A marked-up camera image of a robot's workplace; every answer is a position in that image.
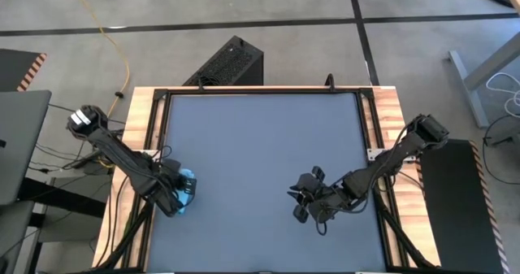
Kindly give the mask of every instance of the gray floor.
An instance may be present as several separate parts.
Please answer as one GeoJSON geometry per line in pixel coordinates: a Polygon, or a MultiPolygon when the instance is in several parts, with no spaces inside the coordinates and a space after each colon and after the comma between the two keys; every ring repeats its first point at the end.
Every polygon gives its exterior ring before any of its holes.
{"type": "MultiPolygon", "coordinates": [[[[352,18],[350,0],[88,0],[105,26],[189,24],[249,20],[352,18]]],[[[490,0],[359,0],[364,17],[511,13],[490,0]]],[[[0,30],[94,27],[78,0],[0,0],[0,30]]],[[[453,137],[480,143],[453,69],[449,50],[459,50],[468,69],[520,30],[518,20],[367,24],[371,52],[382,85],[395,85],[407,120],[434,114],[453,137]]],[[[265,52],[266,85],[321,85],[326,75],[338,84],[368,85],[369,77],[355,24],[118,33],[112,37],[128,56],[130,89],[137,85],[180,85],[232,35],[265,52]]],[[[0,37],[0,47],[45,52],[48,58],[30,89],[50,89],[52,102],[70,108],[90,103],[108,108],[124,81],[124,66],[102,36],[0,37]]],[[[520,62],[505,71],[520,76],[520,62]]],[[[497,84],[509,85],[507,80],[497,84]]],[[[114,117],[124,120],[130,95],[114,117]]],[[[490,119],[503,115],[506,98],[481,90],[490,119]]],[[[68,114],[50,109],[40,143],[74,153],[80,143],[64,129],[68,114]]],[[[504,122],[498,129],[518,124],[504,122]]],[[[488,150],[490,168],[520,181],[518,148],[488,150]]],[[[63,164],[35,153],[35,161],[63,164]]],[[[70,176],[59,172],[56,176],[70,176]]],[[[43,176],[32,173],[31,177],[43,176]]],[[[488,176],[497,219],[512,272],[520,271],[520,187],[488,176]]],[[[30,248],[24,244],[24,252],[30,248]]],[[[88,241],[46,244],[38,270],[81,271],[92,260],[88,241]]],[[[24,272],[20,263],[17,273],[24,272]]]]}

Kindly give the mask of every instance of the black metal frame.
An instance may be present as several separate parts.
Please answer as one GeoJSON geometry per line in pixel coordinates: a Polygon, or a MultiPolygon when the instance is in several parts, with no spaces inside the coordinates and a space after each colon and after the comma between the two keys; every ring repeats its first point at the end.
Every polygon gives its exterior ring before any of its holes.
{"type": "MultiPolygon", "coordinates": [[[[368,125],[366,122],[365,117],[365,107],[363,106],[363,98],[366,98],[366,100],[369,103],[370,113],[371,113],[371,120],[374,125],[375,130],[375,140],[377,143],[378,148],[384,148],[383,143],[383,135],[381,133],[381,129],[379,126],[379,118],[377,115],[376,105],[375,105],[375,97],[374,92],[371,87],[367,88],[349,88],[349,87],[336,87],[334,85],[334,78],[329,75],[326,81],[326,85],[328,88],[230,88],[230,89],[216,89],[216,88],[203,88],[202,86],[199,86],[198,89],[194,88],[185,88],[185,89],[156,89],[154,91],[154,99],[152,101],[152,107],[149,115],[149,123],[146,130],[146,136],[145,136],[145,144],[143,146],[144,150],[150,150],[150,149],[161,149],[161,146],[164,141],[164,137],[166,136],[166,130],[167,130],[167,121],[168,116],[170,114],[171,109],[171,98],[176,95],[225,95],[225,94],[354,94],[356,96],[356,103],[357,103],[357,109],[360,119],[360,125],[361,130],[364,137],[364,146],[365,149],[369,149],[371,147],[371,141],[370,141],[370,134],[368,131],[368,125]],[[163,99],[164,107],[162,110],[162,118],[161,118],[161,126],[159,129],[159,135],[158,135],[158,146],[157,147],[151,147],[152,142],[152,136],[154,131],[154,124],[157,117],[157,111],[158,111],[158,103],[159,100],[163,99]]],[[[394,217],[396,217],[397,222],[399,222],[399,214],[397,211],[397,205],[396,205],[396,199],[395,194],[393,192],[392,186],[390,185],[390,180],[385,180],[385,185],[387,186],[387,195],[388,195],[388,201],[389,201],[389,210],[392,213],[394,217]]],[[[134,203],[132,204],[132,211],[131,211],[131,221],[134,221],[134,219],[137,216],[137,213],[140,208],[140,199],[137,197],[134,199],[134,203]]],[[[392,253],[390,250],[390,241],[388,239],[388,233],[387,229],[384,223],[384,219],[381,216],[380,213],[376,213],[377,220],[378,220],[378,227],[379,227],[379,234],[381,237],[381,242],[383,246],[383,253],[384,253],[384,260],[385,260],[385,267],[387,269],[394,267],[392,262],[392,253]]],[[[147,247],[148,242],[150,239],[150,229],[152,225],[152,218],[149,217],[145,223],[143,228],[143,234],[141,237],[141,246],[139,249],[139,255],[137,260],[137,268],[145,270],[145,258],[147,253],[147,247]]],[[[399,247],[399,253],[401,257],[401,265],[404,265],[405,267],[408,267],[408,255],[405,253],[404,248],[402,247],[401,243],[398,243],[399,247]]],[[[129,267],[129,260],[130,260],[130,253],[132,252],[132,244],[126,249],[124,255],[123,255],[123,263],[121,265],[121,268],[129,267]]]]}

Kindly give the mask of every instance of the table leg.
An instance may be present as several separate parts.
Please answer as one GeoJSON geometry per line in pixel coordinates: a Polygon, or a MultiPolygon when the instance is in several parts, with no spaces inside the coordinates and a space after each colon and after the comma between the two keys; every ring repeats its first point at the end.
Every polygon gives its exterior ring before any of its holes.
{"type": "Polygon", "coordinates": [[[489,78],[499,72],[520,55],[520,33],[507,41],[499,50],[492,54],[489,59],[480,64],[471,74],[467,73],[461,57],[455,50],[449,52],[453,66],[457,70],[458,80],[462,83],[464,94],[468,100],[473,116],[479,128],[489,126],[488,118],[482,108],[476,89],[484,84],[489,78]]]}
{"type": "Polygon", "coordinates": [[[20,201],[31,200],[47,206],[58,207],[98,218],[102,218],[105,214],[106,204],[104,202],[74,194],[64,189],[58,189],[28,177],[24,178],[18,193],[18,199],[20,201]]]}

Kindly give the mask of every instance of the desk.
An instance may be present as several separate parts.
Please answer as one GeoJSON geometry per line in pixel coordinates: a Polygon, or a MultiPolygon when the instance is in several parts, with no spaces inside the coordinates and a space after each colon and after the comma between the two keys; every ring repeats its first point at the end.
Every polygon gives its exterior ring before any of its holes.
{"type": "MultiPolygon", "coordinates": [[[[256,86],[256,87],[207,87],[208,89],[287,89],[287,88],[301,88],[301,89],[326,89],[324,86],[256,86]]],[[[149,126],[150,111],[156,89],[177,89],[177,90],[195,90],[197,87],[136,87],[134,89],[130,110],[128,112],[127,124],[123,134],[123,141],[131,149],[142,150],[145,144],[146,131],[149,126]]],[[[375,97],[375,106],[379,116],[379,122],[375,123],[371,120],[370,108],[368,101],[364,100],[366,121],[370,134],[370,142],[375,146],[375,127],[380,126],[383,136],[383,142],[386,148],[392,147],[399,132],[404,127],[405,122],[401,113],[401,106],[397,97],[395,87],[374,87],[373,94],[375,97]]],[[[159,125],[162,118],[163,101],[158,102],[158,113],[155,116],[154,131],[152,133],[152,147],[157,146],[159,125]]],[[[411,175],[418,180],[418,173],[416,167],[411,164],[403,166],[403,172],[411,175]]],[[[111,193],[112,196],[117,196],[119,187],[123,183],[125,175],[119,170],[115,170],[113,177],[113,184],[111,193]]],[[[436,244],[431,232],[430,222],[427,215],[426,205],[423,199],[423,194],[419,188],[414,184],[409,183],[406,179],[397,178],[394,186],[396,204],[400,214],[402,228],[409,235],[412,242],[424,254],[424,256],[434,264],[440,264],[437,254],[436,244]]],[[[117,208],[117,226],[115,227],[114,241],[119,243],[124,233],[124,226],[130,215],[132,203],[134,199],[134,192],[132,187],[128,184],[123,186],[119,196],[119,208],[117,208]]],[[[112,228],[115,219],[115,198],[111,199],[112,212],[112,228]]],[[[102,222],[101,232],[97,241],[97,248],[94,255],[93,266],[98,264],[102,257],[103,250],[107,242],[110,242],[112,234],[108,233],[108,210],[105,210],[105,216],[102,222]]],[[[392,261],[396,266],[400,265],[399,252],[397,244],[392,232],[389,232],[390,247],[392,252],[392,261]]],[[[138,252],[141,246],[141,230],[137,233],[136,238],[132,244],[132,251],[130,254],[129,266],[136,266],[138,259],[138,252]]]]}
{"type": "MultiPolygon", "coordinates": [[[[517,11],[520,12],[520,0],[511,0],[517,11]]],[[[520,33],[517,33],[507,41],[500,49],[492,54],[486,61],[480,64],[473,72],[469,73],[458,52],[450,50],[449,59],[457,72],[457,81],[464,92],[467,102],[470,104],[475,122],[479,128],[489,126],[489,121],[480,102],[477,88],[489,78],[498,73],[502,68],[511,63],[520,55],[520,33]]]]}

